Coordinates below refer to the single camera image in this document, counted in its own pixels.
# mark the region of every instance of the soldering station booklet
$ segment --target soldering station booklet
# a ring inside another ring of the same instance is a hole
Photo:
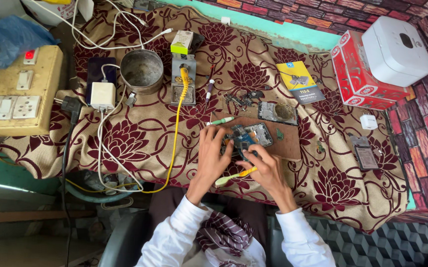
[[[300,104],[324,99],[324,94],[321,93],[302,61],[277,64],[277,68],[288,90]]]

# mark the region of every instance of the maroon striped cloth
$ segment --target maroon striped cloth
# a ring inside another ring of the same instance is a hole
[[[227,215],[213,211],[211,217],[201,223],[196,240],[203,251],[208,248],[212,250],[222,248],[228,254],[240,257],[242,250],[250,245],[252,235],[253,229],[240,218],[231,219]],[[225,265],[222,266],[232,266],[233,263],[223,264]]]

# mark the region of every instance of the white charger adapter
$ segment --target white charger adapter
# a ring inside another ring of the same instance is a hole
[[[359,119],[364,130],[374,130],[378,127],[374,115],[364,114]]]
[[[92,83],[91,106],[97,110],[114,109],[115,92],[113,83]]]

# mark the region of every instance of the red box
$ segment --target red box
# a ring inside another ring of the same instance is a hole
[[[362,33],[348,30],[339,40],[339,47],[347,70],[347,78],[351,83],[354,95],[372,96],[386,100],[400,100],[410,92],[407,88],[379,82],[372,76],[364,45]]]
[[[344,105],[358,106],[375,110],[385,110],[395,103],[394,101],[377,97],[354,94],[347,75],[346,64],[344,63],[341,54],[342,52],[339,45],[336,45],[333,50],[331,50],[334,72],[336,73],[336,82],[339,86],[342,103]]]

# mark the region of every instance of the white sleeve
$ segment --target white sleeve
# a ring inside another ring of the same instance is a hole
[[[333,253],[323,239],[306,221],[301,208],[281,214],[277,211],[277,219],[283,232],[281,244],[288,261],[294,267],[334,267]]]
[[[136,266],[181,266],[208,214],[210,211],[200,209],[184,196],[173,215],[158,224],[151,240],[143,245]]]

